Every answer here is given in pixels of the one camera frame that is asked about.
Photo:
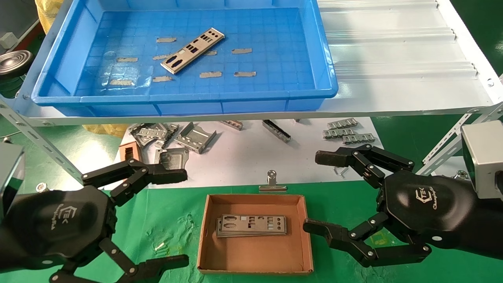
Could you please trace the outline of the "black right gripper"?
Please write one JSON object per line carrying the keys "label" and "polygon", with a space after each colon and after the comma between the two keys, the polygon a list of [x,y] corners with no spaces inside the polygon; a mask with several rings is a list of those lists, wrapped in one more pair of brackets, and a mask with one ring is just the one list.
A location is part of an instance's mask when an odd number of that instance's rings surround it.
{"label": "black right gripper", "polygon": [[[416,175],[412,160],[370,144],[318,151],[316,163],[351,167],[373,188],[381,188],[380,207],[386,213],[352,230],[310,218],[303,223],[305,232],[322,236],[329,248],[347,252],[363,267],[422,262],[431,254],[426,243],[502,259],[502,200],[479,198],[470,181]],[[381,168],[394,174],[385,177]],[[374,248],[365,243],[387,224],[407,245]]]}

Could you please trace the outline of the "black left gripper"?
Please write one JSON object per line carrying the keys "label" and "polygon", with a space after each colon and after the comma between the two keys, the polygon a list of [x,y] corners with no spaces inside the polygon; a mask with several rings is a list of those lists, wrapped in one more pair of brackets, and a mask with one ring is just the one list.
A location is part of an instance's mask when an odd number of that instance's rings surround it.
{"label": "black left gripper", "polygon": [[[187,180],[185,169],[165,169],[129,159],[81,176],[77,191],[48,191],[14,198],[0,229],[1,272],[46,269],[63,265],[50,283],[95,283],[77,277],[105,252],[123,271],[117,283],[158,283],[164,272],[189,265],[182,254],[150,259],[135,265],[111,240],[117,223],[115,206],[122,206],[149,184]],[[110,197],[99,189],[121,181]]]}

